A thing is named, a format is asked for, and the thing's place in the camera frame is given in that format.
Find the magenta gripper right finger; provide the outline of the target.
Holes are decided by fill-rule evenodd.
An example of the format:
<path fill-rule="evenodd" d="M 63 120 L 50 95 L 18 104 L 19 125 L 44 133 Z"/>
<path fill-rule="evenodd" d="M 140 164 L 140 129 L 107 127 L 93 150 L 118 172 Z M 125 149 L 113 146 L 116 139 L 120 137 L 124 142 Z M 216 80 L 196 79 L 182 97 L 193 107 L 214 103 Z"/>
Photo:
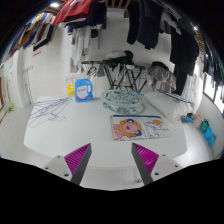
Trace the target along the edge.
<path fill-rule="evenodd" d="M 153 182 L 151 177 L 152 170 L 159 158 L 159 155 L 148 148 L 137 143 L 132 144 L 131 153 L 140 173 L 144 185 Z"/>

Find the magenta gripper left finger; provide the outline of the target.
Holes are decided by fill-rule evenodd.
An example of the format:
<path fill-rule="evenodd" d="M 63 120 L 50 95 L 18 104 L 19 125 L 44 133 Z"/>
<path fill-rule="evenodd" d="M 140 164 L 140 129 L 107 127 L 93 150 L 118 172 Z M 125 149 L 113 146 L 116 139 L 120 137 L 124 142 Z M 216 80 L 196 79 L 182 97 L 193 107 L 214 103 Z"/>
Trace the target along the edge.
<path fill-rule="evenodd" d="M 81 183 L 91 154 L 91 144 L 88 143 L 64 157 L 65 162 L 72 173 L 71 181 L 74 184 L 79 185 Z"/>

